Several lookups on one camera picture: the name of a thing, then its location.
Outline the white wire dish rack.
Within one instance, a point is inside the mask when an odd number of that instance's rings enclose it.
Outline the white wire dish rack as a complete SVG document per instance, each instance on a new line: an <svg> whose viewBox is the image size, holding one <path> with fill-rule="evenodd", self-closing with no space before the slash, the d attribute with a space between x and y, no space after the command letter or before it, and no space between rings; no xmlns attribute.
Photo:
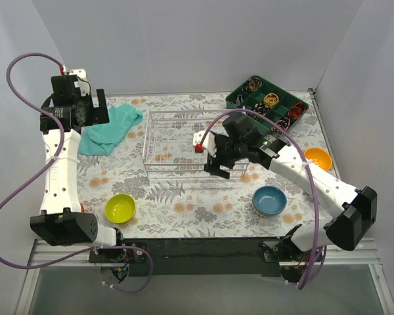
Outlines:
<svg viewBox="0 0 394 315"><path fill-rule="evenodd" d="M153 179L203 179L208 153L194 151L193 136L205 131L223 110L150 110L142 162Z"/></svg>

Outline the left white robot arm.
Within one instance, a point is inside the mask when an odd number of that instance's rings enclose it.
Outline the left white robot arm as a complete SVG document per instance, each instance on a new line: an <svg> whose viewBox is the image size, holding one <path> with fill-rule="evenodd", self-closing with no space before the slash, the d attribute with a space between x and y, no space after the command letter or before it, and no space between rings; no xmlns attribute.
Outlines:
<svg viewBox="0 0 394 315"><path fill-rule="evenodd" d="M122 261L127 248L121 232L99 224L97 216L84 210L77 193L77 152L83 127L109 122L104 90L97 90L93 103L84 69L69 70L51 78L53 92L44 101L40 130L45 157L52 165L45 171L40 214L31 217L31 229L51 246L90 243L104 246L112 262Z"/></svg>

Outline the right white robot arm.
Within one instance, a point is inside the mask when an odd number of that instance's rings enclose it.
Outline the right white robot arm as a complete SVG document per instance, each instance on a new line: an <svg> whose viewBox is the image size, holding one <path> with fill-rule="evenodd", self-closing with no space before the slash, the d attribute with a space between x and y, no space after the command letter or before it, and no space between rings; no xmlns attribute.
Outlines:
<svg viewBox="0 0 394 315"><path fill-rule="evenodd" d="M292 261L302 259L308 251L328 245L352 251L376 221L378 195L369 186L356 188L333 177L313 162L287 135L260 131L248 114L227 111L223 122L225 134L211 127L194 133L196 152L207 151L204 171L229 179L237 161L246 159L259 164L302 189L327 210L331 221L316 218L311 224L293 227L268 253Z"/></svg>

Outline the grey black folded sock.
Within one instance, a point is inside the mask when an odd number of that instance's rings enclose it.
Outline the grey black folded sock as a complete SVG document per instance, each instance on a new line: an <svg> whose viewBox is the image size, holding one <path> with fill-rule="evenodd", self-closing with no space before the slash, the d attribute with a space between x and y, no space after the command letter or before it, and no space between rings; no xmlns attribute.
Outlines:
<svg viewBox="0 0 394 315"><path fill-rule="evenodd" d="M237 94L236 98L235 98L235 105L236 105L236 107L239 107L239 106L243 105L245 99L246 99L246 97L244 95Z"/></svg>

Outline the aluminium frame rail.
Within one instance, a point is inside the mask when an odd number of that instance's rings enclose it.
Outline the aluminium frame rail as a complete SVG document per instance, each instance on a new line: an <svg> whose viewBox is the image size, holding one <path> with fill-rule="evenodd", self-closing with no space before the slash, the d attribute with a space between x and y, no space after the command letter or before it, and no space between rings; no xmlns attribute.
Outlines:
<svg viewBox="0 0 394 315"><path fill-rule="evenodd" d="M131 246L147 250L156 260L161 257L168 260L172 257L221 257L241 254L249 257L267 258L262 243L273 247L277 238L156 238L156 239L129 239ZM63 256L77 253L61 262L62 266L74 266L87 263L89 260L89 247L87 245L72 245L67 247L51 247L44 241L35 241L30 257L33 264L47 263ZM352 265L352 264L381 264L376 245L371 238L363 239L353 251L344 251L335 245L327 247L325 265Z"/></svg>

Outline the floral patterned table mat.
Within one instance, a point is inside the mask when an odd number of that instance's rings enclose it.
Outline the floral patterned table mat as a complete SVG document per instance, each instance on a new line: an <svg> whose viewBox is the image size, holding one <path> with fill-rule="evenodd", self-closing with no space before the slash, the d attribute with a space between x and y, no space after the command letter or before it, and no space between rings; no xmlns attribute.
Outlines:
<svg viewBox="0 0 394 315"><path fill-rule="evenodd" d="M295 184L259 165L239 163L230 179L154 179L142 162L146 119L150 110L224 110L223 94L179 94L110 97L108 107L130 104L143 114L109 156L79 156L78 197L86 212L108 225L104 208L116 194L128 194L136 203L135 215L120 225L126 238L194 238L283 236L297 224L309 224L319 214L310 196ZM253 193L262 186L281 189L287 206L279 215L262 217L252 205Z"/></svg>

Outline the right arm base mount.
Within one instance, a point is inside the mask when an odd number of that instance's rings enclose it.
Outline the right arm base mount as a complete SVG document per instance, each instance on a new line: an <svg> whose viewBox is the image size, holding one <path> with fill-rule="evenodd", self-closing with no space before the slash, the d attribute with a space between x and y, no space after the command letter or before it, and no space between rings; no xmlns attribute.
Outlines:
<svg viewBox="0 0 394 315"><path fill-rule="evenodd" d="M264 241L259 244L262 248L265 262L296 262L296 264L291 266L280 267L281 276L293 284L300 281L311 258L311 250L301 251L291 244L291 237L301 226L302 224L298 224L293 227L283 238L279 238L277 243Z"/></svg>

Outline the pink black rolled sock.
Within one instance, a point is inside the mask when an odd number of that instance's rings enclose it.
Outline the pink black rolled sock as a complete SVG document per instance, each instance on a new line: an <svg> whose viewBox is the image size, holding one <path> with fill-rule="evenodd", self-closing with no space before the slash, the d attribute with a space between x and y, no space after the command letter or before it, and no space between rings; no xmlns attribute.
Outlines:
<svg viewBox="0 0 394 315"><path fill-rule="evenodd" d="M287 131L288 128L290 127L291 120L289 118L285 117L284 119L280 119L280 120L276 121L275 123L281 129ZM274 132L280 133L280 131L275 126L272 126L271 130Z"/></svg>

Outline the teal cloth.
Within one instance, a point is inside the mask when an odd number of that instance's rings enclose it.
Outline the teal cloth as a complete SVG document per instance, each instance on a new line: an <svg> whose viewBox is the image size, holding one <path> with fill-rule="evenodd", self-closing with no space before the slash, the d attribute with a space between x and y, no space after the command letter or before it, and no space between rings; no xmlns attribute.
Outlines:
<svg viewBox="0 0 394 315"><path fill-rule="evenodd" d="M111 107L108 115L108 123L83 129L78 148L79 155L109 156L130 129L143 119L142 112L130 104Z"/></svg>

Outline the red black rolled sock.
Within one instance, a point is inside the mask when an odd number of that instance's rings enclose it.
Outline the red black rolled sock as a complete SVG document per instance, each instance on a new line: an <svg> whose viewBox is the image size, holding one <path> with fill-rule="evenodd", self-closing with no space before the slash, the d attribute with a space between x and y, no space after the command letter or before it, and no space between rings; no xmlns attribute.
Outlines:
<svg viewBox="0 0 394 315"><path fill-rule="evenodd" d="M292 121L297 121L306 111L306 105L299 101L296 102L287 112L286 117Z"/></svg>

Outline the orange yellow bowl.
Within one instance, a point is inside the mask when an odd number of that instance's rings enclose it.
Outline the orange yellow bowl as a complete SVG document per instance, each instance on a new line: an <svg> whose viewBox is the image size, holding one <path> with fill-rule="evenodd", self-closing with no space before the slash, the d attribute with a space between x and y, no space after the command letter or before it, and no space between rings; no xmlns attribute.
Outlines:
<svg viewBox="0 0 394 315"><path fill-rule="evenodd" d="M322 148L308 148L304 155L325 171L329 171L333 166L331 155Z"/></svg>

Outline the blue ceramic bowl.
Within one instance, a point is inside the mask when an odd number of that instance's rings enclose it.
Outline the blue ceramic bowl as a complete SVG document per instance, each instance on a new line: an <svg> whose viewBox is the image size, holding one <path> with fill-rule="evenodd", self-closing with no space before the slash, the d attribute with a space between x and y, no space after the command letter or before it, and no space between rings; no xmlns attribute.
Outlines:
<svg viewBox="0 0 394 315"><path fill-rule="evenodd" d="M287 206L285 193L274 186L262 186L252 196L252 205L262 217L279 215Z"/></svg>

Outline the black white rolled sock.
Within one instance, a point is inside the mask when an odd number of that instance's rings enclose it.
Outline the black white rolled sock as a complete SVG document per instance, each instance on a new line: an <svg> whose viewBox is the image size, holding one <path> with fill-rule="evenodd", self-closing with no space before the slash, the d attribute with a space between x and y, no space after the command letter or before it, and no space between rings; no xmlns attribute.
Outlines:
<svg viewBox="0 0 394 315"><path fill-rule="evenodd" d="M260 116L265 116L269 112L270 108L263 104L263 102L257 103L251 109L251 111L255 112L254 114L249 114L249 116L258 121L260 120Z"/></svg>

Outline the green divided organizer tray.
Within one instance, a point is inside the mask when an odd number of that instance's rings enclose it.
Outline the green divided organizer tray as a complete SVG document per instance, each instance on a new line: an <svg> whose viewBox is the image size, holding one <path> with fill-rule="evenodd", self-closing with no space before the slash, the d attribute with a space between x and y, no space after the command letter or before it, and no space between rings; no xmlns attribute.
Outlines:
<svg viewBox="0 0 394 315"><path fill-rule="evenodd" d="M285 131L291 130L309 105L288 91L253 75L225 98L228 109L244 108L275 122Z"/></svg>

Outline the yellow rolled sock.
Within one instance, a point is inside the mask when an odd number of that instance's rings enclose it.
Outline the yellow rolled sock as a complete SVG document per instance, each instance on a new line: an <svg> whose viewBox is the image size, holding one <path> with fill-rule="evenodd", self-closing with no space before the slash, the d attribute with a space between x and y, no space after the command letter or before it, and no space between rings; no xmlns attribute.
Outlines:
<svg viewBox="0 0 394 315"><path fill-rule="evenodd" d="M276 93L266 94L263 98L263 104L268 108L274 108L280 101L280 97Z"/></svg>

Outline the brown patterned rolled sock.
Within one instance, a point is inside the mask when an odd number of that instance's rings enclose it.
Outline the brown patterned rolled sock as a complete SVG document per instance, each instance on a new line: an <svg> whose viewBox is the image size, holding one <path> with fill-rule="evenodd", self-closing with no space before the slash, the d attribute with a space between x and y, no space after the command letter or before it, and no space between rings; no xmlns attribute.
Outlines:
<svg viewBox="0 0 394 315"><path fill-rule="evenodd" d="M262 86L262 84L263 84L263 80L260 77L253 76L248 79L243 90L248 94L252 94L258 88L260 88L260 86Z"/></svg>

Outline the lime green bowl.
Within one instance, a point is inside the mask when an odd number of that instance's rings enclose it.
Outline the lime green bowl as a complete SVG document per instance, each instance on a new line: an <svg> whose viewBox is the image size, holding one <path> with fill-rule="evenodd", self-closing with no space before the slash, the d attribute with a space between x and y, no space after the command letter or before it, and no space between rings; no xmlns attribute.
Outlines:
<svg viewBox="0 0 394 315"><path fill-rule="evenodd" d="M128 194L117 194L108 200L105 217L112 223L123 224L134 217L135 200Z"/></svg>

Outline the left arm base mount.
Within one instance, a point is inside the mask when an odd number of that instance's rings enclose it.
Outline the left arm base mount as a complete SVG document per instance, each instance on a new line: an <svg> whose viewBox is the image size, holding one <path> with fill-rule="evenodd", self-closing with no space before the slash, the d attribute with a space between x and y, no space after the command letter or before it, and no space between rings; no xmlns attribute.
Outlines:
<svg viewBox="0 0 394 315"><path fill-rule="evenodd" d="M120 284L131 277L147 277L149 274L149 262L143 249L148 246L144 242L128 242L123 246L133 246L139 249L99 249L89 252L88 262L101 265L100 273L115 284Z"/></svg>

